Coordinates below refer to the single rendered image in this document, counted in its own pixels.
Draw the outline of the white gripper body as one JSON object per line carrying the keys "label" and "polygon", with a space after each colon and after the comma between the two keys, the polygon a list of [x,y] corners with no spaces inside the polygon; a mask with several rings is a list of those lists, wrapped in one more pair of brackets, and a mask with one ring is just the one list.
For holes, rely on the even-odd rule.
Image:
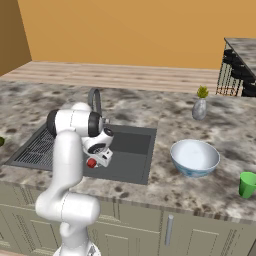
{"label": "white gripper body", "polygon": [[113,152],[110,149],[95,154],[93,158],[96,160],[98,166],[107,167],[111,162]]}

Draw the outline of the dark grey sink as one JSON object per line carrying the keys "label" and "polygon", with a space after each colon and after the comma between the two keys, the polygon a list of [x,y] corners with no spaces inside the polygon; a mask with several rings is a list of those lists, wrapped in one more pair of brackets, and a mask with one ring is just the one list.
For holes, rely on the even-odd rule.
{"label": "dark grey sink", "polygon": [[[83,175],[99,179],[146,185],[157,130],[107,124],[114,132],[113,152],[107,167],[83,166]],[[54,138],[43,124],[32,137],[5,162],[6,165],[52,170]]]}

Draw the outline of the white bowl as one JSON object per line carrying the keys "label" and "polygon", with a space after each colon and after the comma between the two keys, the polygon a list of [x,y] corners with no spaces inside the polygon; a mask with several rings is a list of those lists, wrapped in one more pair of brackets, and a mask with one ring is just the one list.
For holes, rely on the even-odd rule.
{"label": "white bowl", "polygon": [[220,162],[220,154],[212,145],[195,139],[174,143],[170,157],[179,172],[193,178],[210,174]]}

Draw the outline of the green cup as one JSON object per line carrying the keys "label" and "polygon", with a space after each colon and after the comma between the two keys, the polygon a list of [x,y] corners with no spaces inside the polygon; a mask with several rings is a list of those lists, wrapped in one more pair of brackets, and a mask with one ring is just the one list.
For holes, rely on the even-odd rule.
{"label": "green cup", "polygon": [[248,199],[256,190],[256,174],[252,172],[242,172],[240,174],[239,194]]}

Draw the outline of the speckled stone counter island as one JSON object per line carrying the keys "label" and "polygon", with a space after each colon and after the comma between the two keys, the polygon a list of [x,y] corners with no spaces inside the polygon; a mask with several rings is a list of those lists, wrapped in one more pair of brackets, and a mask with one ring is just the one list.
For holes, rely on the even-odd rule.
{"label": "speckled stone counter island", "polygon": [[256,79],[256,38],[225,38],[225,41]]}

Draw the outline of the pale green cupboard door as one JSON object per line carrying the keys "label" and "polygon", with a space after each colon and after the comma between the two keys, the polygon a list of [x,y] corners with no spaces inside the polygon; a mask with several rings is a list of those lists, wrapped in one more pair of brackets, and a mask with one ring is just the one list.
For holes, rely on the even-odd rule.
{"label": "pale green cupboard door", "polygon": [[61,245],[59,224],[39,217],[32,209],[0,205],[20,251],[26,256],[53,256]]}
{"label": "pale green cupboard door", "polygon": [[[166,246],[168,215],[174,222]],[[164,212],[159,256],[248,256],[255,241],[255,225]]]}
{"label": "pale green cupboard door", "polygon": [[100,219],[88,228],[102,256],[158,256],[162,215],[146,214],[136,224]]}

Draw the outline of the grey vase with plant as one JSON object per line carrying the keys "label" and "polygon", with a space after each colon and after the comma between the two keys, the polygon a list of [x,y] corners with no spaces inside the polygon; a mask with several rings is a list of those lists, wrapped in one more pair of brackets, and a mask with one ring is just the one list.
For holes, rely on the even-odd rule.
{"label": "grey vase with plant", "polygon": [[207,113],[207,103],[206,97],[208,96],[209,91],[206,86],[200,86],[197,90],[198,100],[195,102],[192,108],[192,117],[195,120],[203,120],[206,117]]}

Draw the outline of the black bar stool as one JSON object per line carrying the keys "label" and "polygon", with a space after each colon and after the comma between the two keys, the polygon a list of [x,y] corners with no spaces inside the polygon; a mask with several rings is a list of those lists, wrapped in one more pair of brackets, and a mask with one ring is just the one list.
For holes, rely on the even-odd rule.
{"label": "black bar stool", "polygon": [[256,97],[256,86],[244,84],[242,90],[243,97]]}
{"label": "black bar stool", "polygon": [[229,59],[228,64],[231,66],[231,77],[233,78],[230,94],[232,96],[236,96],[238,94],[239,86],[242,80],[242,63],[238,60]]}
{"label": "black bar stool", "polygon": [[226,95],[228,92],[229,79],[231,76],[232,63],[234,57],[235,55],[232,49],[226,49],[224,51],[217,82],[217,94]]}
{"label": "black bar stool", "polygon": [[256,80],[253,76],[249,75],[248,73],[242,72],[242,81],[244,84],[250,84],[256,86]]}

